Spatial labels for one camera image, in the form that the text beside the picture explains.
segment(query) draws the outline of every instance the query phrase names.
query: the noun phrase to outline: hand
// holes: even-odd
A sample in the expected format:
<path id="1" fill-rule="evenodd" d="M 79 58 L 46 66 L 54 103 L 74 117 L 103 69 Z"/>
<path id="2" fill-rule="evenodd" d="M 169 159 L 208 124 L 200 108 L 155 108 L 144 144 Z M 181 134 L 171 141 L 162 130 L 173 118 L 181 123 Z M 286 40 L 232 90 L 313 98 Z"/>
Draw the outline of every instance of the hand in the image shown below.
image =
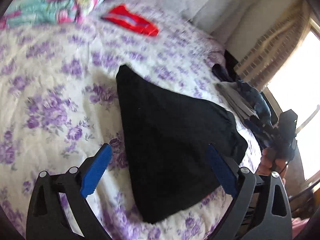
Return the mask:
<path id="1" fill-rule="evenodd" d="M 271 167 L 272 167 L 272 162 L 268 159 L 267 155 L 268 152 L 270 151 L 270 148 L 266 148 L 262 151 L 262 157 L 260 164 L 258 166 L 258 169 L 256 171 L 257 174 L 259 175 L 266 175 L 269 176 L 270 173 L 272 172 Z M 284 167 L 286 167 L 286 161 L 283 159 L 276 159 L 275 160 L 276 165 L 280 168 L 279 171 L 281 171 Z M 280 174 L 280 177 L 282 178 L 283 184 L 285 184 L 285 173 L 287 171 L 287 167 L 284 169 L 284 171 Z"/>

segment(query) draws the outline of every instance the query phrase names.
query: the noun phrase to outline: patterned curtain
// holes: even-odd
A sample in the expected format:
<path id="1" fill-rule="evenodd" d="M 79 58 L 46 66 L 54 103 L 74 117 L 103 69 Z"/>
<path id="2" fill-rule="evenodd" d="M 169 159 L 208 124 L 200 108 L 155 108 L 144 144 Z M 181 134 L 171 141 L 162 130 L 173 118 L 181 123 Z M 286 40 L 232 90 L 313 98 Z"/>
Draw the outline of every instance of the patterned curtain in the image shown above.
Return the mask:
<path id="1" fill-rule="evenodd" d="M 261 91 L 310 31 L 311 9 L 305 0 L 287 8 L 276 24 L 235 66 L 244 81 Z"/>

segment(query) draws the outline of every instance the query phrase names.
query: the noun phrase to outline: wall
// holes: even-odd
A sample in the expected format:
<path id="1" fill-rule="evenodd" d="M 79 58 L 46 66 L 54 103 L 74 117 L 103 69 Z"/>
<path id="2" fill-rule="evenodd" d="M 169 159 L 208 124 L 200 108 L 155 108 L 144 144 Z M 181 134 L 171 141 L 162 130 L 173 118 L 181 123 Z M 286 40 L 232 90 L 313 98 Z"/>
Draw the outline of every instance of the wall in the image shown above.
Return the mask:
<path id="1" fill-rule="evenodd" d="M 243 16 L 226 48 L 240 61 L 295 0 L 259 0 Z"/>

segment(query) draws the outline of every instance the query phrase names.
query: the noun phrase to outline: floral bed sheet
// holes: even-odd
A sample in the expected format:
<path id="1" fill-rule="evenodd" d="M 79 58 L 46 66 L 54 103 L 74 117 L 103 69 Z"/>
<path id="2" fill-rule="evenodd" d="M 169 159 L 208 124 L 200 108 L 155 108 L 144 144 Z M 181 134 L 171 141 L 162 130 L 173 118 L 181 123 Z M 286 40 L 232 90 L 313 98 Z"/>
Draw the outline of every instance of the floral bed sheet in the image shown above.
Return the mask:
<path id="1" fill-rule="evenodd" d="M 161 30 L 157 37 L 100 20 L 116 4 L 103 3 L 82 25 L 0 31 L 0 205 L 25 236 L 39 172 L 65 173 L 106 142 L 112 160 L 87 201 L 113 239 L 204 239 L 232 201 L 222 187 L 164 221 L 142 222 L 132 195 L 115 77 L 119 66 L 128 64 L 160 87 L 231 111 L 215 89 L 219 80 L 210 68 L 224 64 L 223 48 L 174 14 L 147 5 L 128 8 L 154 22 Z M 255 171 L 258 143 L 237 117 L 236 122 L 248 141 L 241 166 Z M 66 196 L 60 198 L 73 231 L 81 235 Z"/>

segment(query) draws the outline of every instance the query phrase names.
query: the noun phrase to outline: gray fabric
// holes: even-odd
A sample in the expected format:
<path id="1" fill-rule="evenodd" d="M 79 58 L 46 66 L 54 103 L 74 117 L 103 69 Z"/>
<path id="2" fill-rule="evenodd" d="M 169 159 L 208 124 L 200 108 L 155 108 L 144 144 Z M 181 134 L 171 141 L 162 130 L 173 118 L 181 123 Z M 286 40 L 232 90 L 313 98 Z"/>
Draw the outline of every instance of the gray fabric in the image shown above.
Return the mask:
<path id="1" fill-rule="evenodd" d="M 244 120 L 248 119 L 251 115 L 258 117 L 250 104 L 236 91 L 238 87 L 236 82 L 220 82 L 216 86 L 243 124 Z"/>

